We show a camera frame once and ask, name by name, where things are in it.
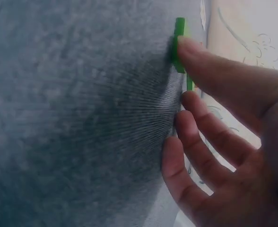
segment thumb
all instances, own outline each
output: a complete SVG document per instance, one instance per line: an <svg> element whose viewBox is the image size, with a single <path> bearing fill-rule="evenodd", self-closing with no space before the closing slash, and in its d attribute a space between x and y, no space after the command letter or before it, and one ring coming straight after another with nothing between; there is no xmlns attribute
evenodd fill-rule
<svg viewBox="0 0 278 227"><path fill-rule="evenodd" d="M189 38L178 38L178 56L195 84L218 101L261 118L278 101L278 71L215 56Z"/></svg>

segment skin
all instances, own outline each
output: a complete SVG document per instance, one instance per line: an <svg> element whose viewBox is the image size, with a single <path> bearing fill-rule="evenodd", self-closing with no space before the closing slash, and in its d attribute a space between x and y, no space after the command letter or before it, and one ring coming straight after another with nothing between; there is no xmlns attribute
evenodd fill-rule
<svg viewBox="0 0 278 227"><path fill-rule="evenodd" d="M225 106L261 138L255 149L235 135L193 92L182 95L177 137L165 141L162 174L182 211L198 227L278 226L278 70L230 61L179 37L178 54L195 84ZM235 168L222 166L203 143L199 130ZM188 175L186 154L208 196Z"/></svg>

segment green plastic object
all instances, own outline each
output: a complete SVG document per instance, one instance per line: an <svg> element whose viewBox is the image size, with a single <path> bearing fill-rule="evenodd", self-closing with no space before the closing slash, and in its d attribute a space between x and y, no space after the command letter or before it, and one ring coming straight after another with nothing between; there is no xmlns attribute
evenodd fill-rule
<svg viewBox="0 0 278 227"><path fill-rule="evenodd" d="M190 32L186 23L186 19L183 17L178 17L175 24L174 41L173 41L173 64L179 73L186 73L184 67L178 58L178 36L188 36L190 37Z"/></svg>

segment gray fabric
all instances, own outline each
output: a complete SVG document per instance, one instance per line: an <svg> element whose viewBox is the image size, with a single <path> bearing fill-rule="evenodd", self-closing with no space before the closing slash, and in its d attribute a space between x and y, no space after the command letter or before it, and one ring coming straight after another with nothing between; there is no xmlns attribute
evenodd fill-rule
<svg viewBox="0 0 278 227"><path fill-rule="evenodd" d="M0 0L0 227L172 226L169 46L176 17L203 35L190 2Z"/></svg>

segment green clip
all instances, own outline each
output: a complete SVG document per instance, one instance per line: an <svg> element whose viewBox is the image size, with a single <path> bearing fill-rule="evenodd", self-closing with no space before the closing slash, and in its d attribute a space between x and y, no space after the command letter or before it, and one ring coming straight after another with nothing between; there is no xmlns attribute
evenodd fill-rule
<svg viewBox="0 0 278 227"><path fill-rule="evenodd" d="M183 73L185 74L186 71L184 69L184 66L181 64L178 58L178 36L183 35L190 37L190 30L188 28L186 19L184 17L178 17L176 19L176 24L175 24L175 32L174 32L174 40L173 40L173 64L177 70L178 73ZM187 83L187 90L192 91L194 88L193 81L191 78L187 75L186 77L186 83Z"/></svg>

